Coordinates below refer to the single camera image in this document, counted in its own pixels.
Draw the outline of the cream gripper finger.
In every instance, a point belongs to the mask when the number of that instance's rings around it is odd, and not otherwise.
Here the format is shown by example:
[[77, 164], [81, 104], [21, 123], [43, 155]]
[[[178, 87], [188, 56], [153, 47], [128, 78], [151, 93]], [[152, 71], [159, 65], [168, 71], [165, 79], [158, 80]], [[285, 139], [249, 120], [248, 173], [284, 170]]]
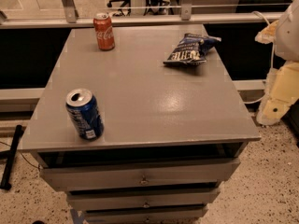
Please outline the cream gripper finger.
[[273, 43], [276, 36], [277, 26], [278, 21], [271, 22], [255, 36], [255, 40], [262, 44]]
[[262, 100], [258, 108], [256, 120], [259, 124], [270, 126], [278, 123], [289, 111], [290, 105], [275, 99]]

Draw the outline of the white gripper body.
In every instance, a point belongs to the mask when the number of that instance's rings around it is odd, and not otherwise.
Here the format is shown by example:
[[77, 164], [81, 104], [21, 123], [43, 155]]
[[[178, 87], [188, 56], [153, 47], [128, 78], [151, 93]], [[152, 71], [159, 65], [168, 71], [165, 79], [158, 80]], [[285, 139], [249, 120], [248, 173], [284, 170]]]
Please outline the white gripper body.
[[269, 72], [270, 90], [267, 110], [288, 110], [299, 99], [299, 63], [287, 61]]

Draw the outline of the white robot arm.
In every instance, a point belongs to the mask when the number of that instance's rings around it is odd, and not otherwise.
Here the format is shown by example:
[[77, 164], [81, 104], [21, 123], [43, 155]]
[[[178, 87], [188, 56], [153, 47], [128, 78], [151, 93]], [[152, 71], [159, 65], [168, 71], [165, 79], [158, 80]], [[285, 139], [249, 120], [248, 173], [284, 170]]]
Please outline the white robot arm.
[[299, 99], [299, 0], [293, 0], [281, 17], [263, 28], [255, 40], [272, 43], [275, 54], [285, 60], [279, 69], [269, 70], [256, 116], [258, 123], [273, 125]]

